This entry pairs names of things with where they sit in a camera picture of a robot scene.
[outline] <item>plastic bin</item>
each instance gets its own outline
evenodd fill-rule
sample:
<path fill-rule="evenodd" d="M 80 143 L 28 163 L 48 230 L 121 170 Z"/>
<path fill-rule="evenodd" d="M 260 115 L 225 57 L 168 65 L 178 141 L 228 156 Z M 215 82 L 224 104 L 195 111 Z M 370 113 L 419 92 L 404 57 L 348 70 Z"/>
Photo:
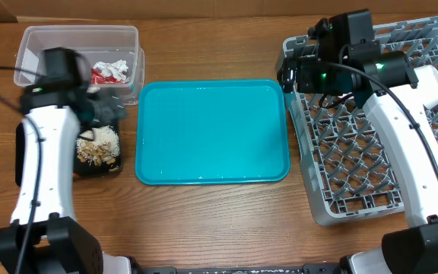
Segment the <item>plastic bin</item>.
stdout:
<path fill-rule="evenodd" d="M 133 26 L 78 25 L 28 27 L 16 58 L 16 67 L 44 74 L 41 55 L 43 49 L 54 47 L 74 49 L 84 55 L 91 66 L 97 62 L 125 60 L 129 67 L 125 84 L 92 84 L 91 87 L 117 89 L 125 104 L 137 104 L 143 88 L 144 53 L 138 42 L 138 30 Z M 35 77 L 24 72 L 14 72 L 14 83 L 20 87 L 33 84 Z"/>

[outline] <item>wood grain surface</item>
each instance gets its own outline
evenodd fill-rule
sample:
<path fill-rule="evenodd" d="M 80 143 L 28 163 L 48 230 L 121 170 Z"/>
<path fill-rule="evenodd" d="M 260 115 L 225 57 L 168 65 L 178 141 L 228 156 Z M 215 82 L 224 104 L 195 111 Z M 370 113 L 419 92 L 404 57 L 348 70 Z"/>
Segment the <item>wood grain surface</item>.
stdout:
<path fill-rule="evenodd" d="M 374 16 L 389 23 L 434 14 Z M 132 24 L 146 56 L 146 82 L 197 79 L 275 79 L 287 37 L 306 33 L 322 15 L 281 18 L 91 22 Z M 0 65 L 14 65 L 29 24 L 0 24 Z M 0 72 L 0 93 L 16 103 L 21 89 Z M 322 227 L 313 221 L 288 120 L 291 170 L 279 183 L 225 186 L 146 186 L 135 176 L 138 107 L 121 123 L 124 169 L 114 178 L 74 183 L 82 226 L 112 255 L 134 256 L 144 267 L 301 266 L 380 245 L 407 227 L 403 214 Z M 21 118 L 0 104 L 0 228 L 9 225 L 14 183 L 14 130 Z M 0 273 L 5 272 L 0 265 Z"/>

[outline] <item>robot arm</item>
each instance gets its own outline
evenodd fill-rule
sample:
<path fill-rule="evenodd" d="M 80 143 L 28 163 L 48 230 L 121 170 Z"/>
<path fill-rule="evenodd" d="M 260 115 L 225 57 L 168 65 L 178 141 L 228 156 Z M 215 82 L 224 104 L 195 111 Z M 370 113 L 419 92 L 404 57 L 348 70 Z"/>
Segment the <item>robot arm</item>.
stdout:
<path fill-rule="evenodd" d="M 416 68 L 415 73 L 419 79 L 416 89 L 406 84 L 391 90 L 420 125 L 438 165 L 438 144 L 424 109 L 424 105 L 430 107 L 438 104 L 438 71 L 426 65 Z M 372 95 L 363 110 L 378 132 L 399 181 L 408 226 L 426 225 L 431 216 L 438 218 L 437 178 L 425 147 L 410 127 L 407 117 L 387 95 Z"/>
<path fill-rule="evenodd" d="M 438 71 L 432 66 L 413 69 L 403 52 L 382 54 L 368 10 L 324 18 L 309 29 L 309 36 L 318 41 L 316 54 L 302 57 L 294 52 L 285 58 L 279 83 L 285 93 L 352 92 L 392 163 L 410 226 L 385 235 L 375 250 L 342 258 L 338 273 L 438 272 L 438 177 L 427 154 L 427 149 L 432 152 L 438 167 L 438 144 L 424 109 L 438 104 Z M 416 124 L 376 81 L 398 97 Z M 428 148 L 414 126 L 419 126 Z"/>
<path fill-rule="evenodd" d="M 417 89 L 402 85 L 391 90 L 420 124 L 438 165 L 438 144 L 424 109 L 438 104 L 438 71 L 427 65 L 416 68 L 415 73 Z M 386 144 L 412 229 L 386 235 L 381 247 L 347 258 L 345 266 L 353 274 L 438 272 L 438 183 L 425 148 L 392 98 L 374 94 L 363 110 Z"/>
<path fill-rule="evenodd" d="M 42 143 L 43 165 L 38 192 L 40 206 L 36 208 L 35 222 L 48 220 L 51 213 L 74 220 L 72 204 L 72 169 L 75 139 L 80 132 L 80 122 L 69 107 L 56 105 L 32 109 L 27 114 L 40 128 L 45 139 Z M 25 152 L 23 177 L 16 208 L 11 223 L 19 220 L 25 225 L 30 217 L 30 204 L 35 187 L 38 145 L 35 132 L 27 119 L 23 120 Z"/>
<path fill-rule="evenodd" d="M 75 220 L 72 169 L 75 140 L 81 127 L 100 127 L 125 115 L 113 91 L 87 94 L 88 82 L 78 71 L 77 53 L 70 49 L 43 52 L 46 76 L 25 88 L 21 97 L 25 153 L 21 191 L 11 226 L 0 228 L 0 261 L 9 273 L 23 256 L 24 273 L 142 273 L 132 257 L 103 253 L 99 242 Z M 37 132 L 43 140 L 37 141 Z M 34 218 L 31 219 L 38 162 L 41 175 Z M 30 243 L 20 235 L 29 233 Z M 49 245 L 34 247 L 42 237 Z"/>

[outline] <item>gray dish rack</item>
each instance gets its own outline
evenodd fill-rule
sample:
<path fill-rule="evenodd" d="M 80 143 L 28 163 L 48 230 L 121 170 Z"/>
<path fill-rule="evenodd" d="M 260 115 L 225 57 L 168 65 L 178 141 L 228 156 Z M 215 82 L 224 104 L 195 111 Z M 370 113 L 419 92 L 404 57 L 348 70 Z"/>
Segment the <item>gray dish rack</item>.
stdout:
<path fill-rule="evenodd" d="M 402 50 L 414 66 L 438 69 L 438 16 L 377 25 L 373 31 L 382 52 Z M 294 51 L 302 56 L 316 54 L 316 44 L 311 42 L 307 35 L 286 39 L 280 60 Z M 353 100 L 330 110 L 319 109 L 320 97 L 285 94 L 314 219 L 321 225 L 335 225 L 402 212 L 398 183 L 363 110 Z M 427 110 L 427 118 L 438 141 L 438 106 Z"/>

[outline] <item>plastic tray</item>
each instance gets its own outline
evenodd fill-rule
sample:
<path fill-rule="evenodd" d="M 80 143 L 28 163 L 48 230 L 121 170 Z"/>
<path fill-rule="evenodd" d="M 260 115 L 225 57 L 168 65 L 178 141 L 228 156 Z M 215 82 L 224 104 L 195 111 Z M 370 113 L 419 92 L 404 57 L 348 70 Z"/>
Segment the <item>plastic tray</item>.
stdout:
<path fill-rule="evenodd" d="M 289 170 L 278 83 L 155 82 L 141 92 L 136 175 L 143 183 L 275 182 Z"/>
<path fill-rule="evenodd" d="M 378 25 L 373 31 L 382 52 L 402 50 L 414 66 L 438 69 L 438 17 Z M 315 54 L 316 45 L 307 43 L 308 36 L 286 39 L 281 60 L 294 51 L 301 56 Z M 382 143 L 353 101 L 327 111 L 317 107 L 318 94 L 285 96 L 300 144 L 300 169 L 310 208 L 319 224 L 403 211 Z M 427 111 L 427 117 L 438 140 L 438 107 Z"/>
<path fill-rule="evenodd" d="M 40 61 L 42 50 L 59 46 L 78 51 L 87 58 L 91 66 L 96 62 L 113 63 L 121 59 L 125 60 L 129 67 L 125 75 L 131 79 L 130 82 L 92 84 L 91 87 L 116 88 L 125 104 L 138 103 L 144 80 L 144 53 L 140 47 L 136 27 L 119 25 L 28 27 L 21 40 L 16 67 L 45 73 Z M 82 74 L 90 74 L 89 71 L 82 70 Z M 34 80 L 33 75 L 14 72 L 14 83 L 20 87 L 33 84 Z"/>

